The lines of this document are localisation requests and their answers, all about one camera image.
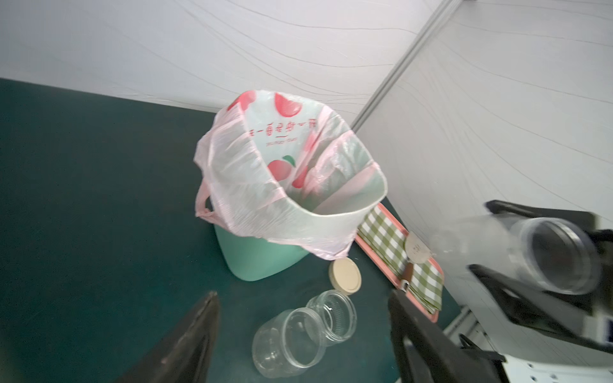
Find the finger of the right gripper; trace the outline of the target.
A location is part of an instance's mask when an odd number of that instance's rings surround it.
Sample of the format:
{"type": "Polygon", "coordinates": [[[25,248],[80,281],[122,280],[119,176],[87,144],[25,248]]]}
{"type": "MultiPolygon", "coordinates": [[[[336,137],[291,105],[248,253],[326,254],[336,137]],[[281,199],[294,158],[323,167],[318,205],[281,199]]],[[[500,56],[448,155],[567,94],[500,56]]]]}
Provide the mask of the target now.
{"type": "Polygon", "coordinates": [[[557,218],[567,220],[578,226],[591,239],[612,239],[611,229],[596,229],[596,215],[591,212],[530,207],[498,199],[486,202],[485,208],[494,215],[512,213],[531,219],[557,218]]]}
{"type": "Polygon", "coordinates": [[[507,319],[550,338],[612,353],[612,317],[591,316],[564,300],[478,264],[468,270],[507,319]]]}

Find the mint green trash bin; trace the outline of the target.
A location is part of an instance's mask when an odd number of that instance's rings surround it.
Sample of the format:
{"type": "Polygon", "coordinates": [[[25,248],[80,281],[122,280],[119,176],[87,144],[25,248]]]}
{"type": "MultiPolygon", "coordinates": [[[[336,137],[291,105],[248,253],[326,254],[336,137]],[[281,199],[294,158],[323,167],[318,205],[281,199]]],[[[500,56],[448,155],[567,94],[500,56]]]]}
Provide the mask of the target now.
{"type": "Polygon", "coordinates": [[[224,260],[237,278],[254,282],[292,267],[309,252],[302,247],[273,244],[265,239],[235,236],[214,226],[224,260]]]}

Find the red lid peanut jar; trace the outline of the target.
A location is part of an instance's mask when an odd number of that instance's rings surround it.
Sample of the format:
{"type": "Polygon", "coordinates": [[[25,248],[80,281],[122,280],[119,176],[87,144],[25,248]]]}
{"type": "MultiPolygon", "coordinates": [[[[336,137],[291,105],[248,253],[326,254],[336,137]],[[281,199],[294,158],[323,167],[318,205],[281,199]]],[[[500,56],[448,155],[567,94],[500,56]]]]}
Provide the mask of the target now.
{"type": "Polygon", "coordinates": [[[282,312],[257,330],[252,359],[266,378],[289,378],[317,365],[326,349],[321,317],[302,307],[282,312]]]}
{"type": "Polygon", "coordinates": [[[482,265],[539,290],[585,295],[600,281],[595,244],[574,223],[558,218],[480,215],[441,226],[430,238],[434,257],[466,279],[482,265]]]}

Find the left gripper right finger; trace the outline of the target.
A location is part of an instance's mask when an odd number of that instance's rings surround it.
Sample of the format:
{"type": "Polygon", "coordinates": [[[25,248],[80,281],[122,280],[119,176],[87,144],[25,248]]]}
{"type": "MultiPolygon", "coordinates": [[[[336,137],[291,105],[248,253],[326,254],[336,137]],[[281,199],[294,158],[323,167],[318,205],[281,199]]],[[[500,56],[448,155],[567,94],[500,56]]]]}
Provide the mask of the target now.
{"type": "Polygon", "coordinates": [[[457,346],[401,290],[388,299],[391,341],[401,382],[502,382],[503,356],[465,335],[457,346]]]}

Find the beige lid glass peanut jar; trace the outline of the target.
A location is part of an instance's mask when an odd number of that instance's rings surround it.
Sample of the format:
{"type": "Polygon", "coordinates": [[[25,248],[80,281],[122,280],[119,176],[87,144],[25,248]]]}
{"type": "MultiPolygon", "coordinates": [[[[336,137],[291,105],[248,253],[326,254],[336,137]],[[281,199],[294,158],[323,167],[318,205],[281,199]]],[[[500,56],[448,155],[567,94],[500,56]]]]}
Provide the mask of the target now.
{"type": "Polygon", "coordinates": [[[357,312],[348,296],[328,290],[310,299],[306,308],[313,310],[323,322],[325,347],[349,340],[357,328],[357,312]]]}

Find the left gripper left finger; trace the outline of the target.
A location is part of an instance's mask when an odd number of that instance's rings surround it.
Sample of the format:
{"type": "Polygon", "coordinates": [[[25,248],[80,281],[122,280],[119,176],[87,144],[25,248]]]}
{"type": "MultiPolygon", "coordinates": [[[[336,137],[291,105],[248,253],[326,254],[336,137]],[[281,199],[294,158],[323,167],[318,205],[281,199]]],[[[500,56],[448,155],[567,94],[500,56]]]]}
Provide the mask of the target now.
{"type": "Polygon", "coordinates": [[[220,300],[210,291],[117,382],[205,382],[220,327],[220,300]]]}

